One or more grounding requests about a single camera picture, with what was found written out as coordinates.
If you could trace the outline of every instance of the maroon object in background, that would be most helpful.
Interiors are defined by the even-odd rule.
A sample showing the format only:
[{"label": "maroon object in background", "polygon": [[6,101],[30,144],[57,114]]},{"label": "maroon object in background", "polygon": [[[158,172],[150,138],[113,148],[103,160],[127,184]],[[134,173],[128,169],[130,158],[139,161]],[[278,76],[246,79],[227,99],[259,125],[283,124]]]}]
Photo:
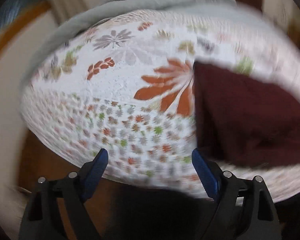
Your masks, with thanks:
[{"label": "maroon object in background", "polygon": [[300,103],[277,85],[194,62],[198,147],[240,166],[300,163]]}]

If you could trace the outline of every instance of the wooden floor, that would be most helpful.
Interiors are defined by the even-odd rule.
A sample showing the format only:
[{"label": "wooden floor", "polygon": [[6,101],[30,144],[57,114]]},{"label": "wooden floor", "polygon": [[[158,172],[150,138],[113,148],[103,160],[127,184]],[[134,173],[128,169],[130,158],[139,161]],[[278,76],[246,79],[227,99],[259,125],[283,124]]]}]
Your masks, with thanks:
[{"label": "wooden floor", "polygon": [[[41,176],[48,180],[61,179],[71,171],[79,170],[78,167],[48,149],[30,131],[22,150],[19,166],[18,185],[29,191],[35,189],[37,180]],[[120,187],[122,187],[120,183],[101,179],[95,194],[85,204],[95,227],[101,235],[109,222],[111,203]],[[76,239],[70,223],[66,219],[66,210],[61,200],[59,201],[59,207],[68,238],[70,240]]]}]

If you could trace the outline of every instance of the gray cloth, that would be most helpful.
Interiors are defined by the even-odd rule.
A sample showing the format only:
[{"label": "gray cloth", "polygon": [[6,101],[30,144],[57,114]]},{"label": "gray cloth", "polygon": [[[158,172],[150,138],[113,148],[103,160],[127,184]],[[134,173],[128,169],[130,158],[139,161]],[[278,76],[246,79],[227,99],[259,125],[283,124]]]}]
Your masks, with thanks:
[{"label": "gray cloth", "polygon": [[235,0],[102,0],[99,6],[71,18],[50,35],[30,59],[29,71],[22,84],[27,84],[33,72],[60,45],[75,37],[80,31],[96,23],[103,23],[105,19],[138,9],[169,10],[175,6],[180,9],[207,2],[235,4]]}]

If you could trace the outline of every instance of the blue gripper pad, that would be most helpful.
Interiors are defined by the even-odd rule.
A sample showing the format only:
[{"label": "blue gripper pad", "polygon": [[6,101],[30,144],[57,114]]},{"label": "blue gripper pad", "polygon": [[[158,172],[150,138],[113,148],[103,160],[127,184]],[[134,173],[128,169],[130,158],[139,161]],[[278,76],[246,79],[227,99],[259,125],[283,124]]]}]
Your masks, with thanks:
[{"label": "blue gripper pad", "polygon": [[87,199],[93,196],[96,187],[102,177],[108,165],[108,152],[106,149],[101,149],[97,156],[92,161],[90,170],[83,181],[81,181],[84,191],[81,195],[81,199],[85,202]]},{"label": "blue gripper pad", "polygon": [[194,149],[192,152],[192,165],[194,166],[208,197],[213,198],[213,200],[216,201],[218,199],[219,182],[214,177],[197,149]]}]

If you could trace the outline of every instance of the large orange leaf print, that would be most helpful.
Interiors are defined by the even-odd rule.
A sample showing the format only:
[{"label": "large orange leaf print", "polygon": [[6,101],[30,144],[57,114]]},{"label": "large orange leaf print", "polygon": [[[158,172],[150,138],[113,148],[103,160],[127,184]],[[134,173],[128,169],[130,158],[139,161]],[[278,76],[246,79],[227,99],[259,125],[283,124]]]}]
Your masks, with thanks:
[{"label": "large orange leaf print", "polygon": [[163,94],[160,111],[165,112],[178,98],[177,114],[189,116],[193,111],[193,70],[191,63],[182,63],[177,58],[167,59],[168,65],[154,69],[157,76],[142,76],[150,84],[149,87],[139,89],[134,98],[149,100]]}]

